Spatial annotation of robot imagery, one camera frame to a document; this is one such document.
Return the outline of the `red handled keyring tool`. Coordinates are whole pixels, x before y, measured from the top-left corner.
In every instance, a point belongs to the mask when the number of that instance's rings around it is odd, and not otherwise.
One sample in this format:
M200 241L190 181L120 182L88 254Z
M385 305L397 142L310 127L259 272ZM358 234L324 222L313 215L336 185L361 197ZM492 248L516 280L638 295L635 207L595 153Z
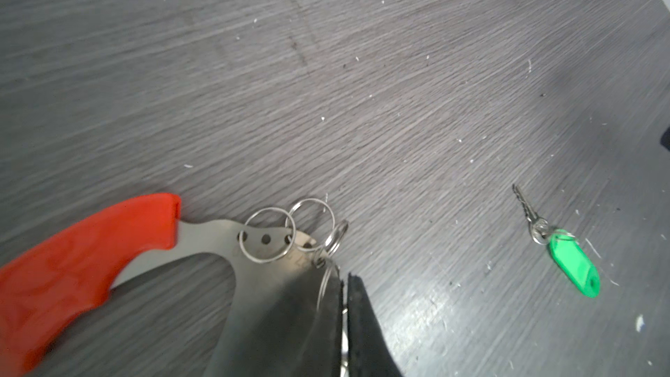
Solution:
M292 209L279 227L251 221L181 219L181 198L169 193L120 202L62 230L1 270L1 373L23 376L83 313L103 305L114 288L198 254L232 267L236 287L228 319L205 368L207 376L276 376L281 298L293 279L333 263L346 223L334 223L324 244L301 232Z

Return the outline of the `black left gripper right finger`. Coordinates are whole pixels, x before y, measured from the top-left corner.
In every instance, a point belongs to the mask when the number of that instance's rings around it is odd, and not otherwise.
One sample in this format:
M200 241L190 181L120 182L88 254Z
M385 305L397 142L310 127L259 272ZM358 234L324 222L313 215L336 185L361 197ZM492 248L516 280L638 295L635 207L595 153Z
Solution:
M388 350L362 278L350 274L347 287L349 375L402 377Z

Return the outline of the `key with green tag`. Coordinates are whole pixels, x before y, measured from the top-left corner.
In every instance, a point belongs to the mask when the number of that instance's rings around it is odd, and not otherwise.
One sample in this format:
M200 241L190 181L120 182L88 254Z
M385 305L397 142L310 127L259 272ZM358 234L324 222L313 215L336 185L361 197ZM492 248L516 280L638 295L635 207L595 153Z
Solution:
M513 184L512 190L522 204L531 239L548 248L553 261L583 295L597 298L600 294L600 275L579 246L579 239L539 216L518 185Z

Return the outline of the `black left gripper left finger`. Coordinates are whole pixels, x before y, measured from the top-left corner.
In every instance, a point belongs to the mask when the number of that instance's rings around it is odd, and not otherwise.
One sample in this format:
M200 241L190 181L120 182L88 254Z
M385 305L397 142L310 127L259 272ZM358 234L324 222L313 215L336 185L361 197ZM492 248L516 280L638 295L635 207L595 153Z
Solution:
M343 288L336 267L293 279L281 298L276 376L339 376L342 354Z

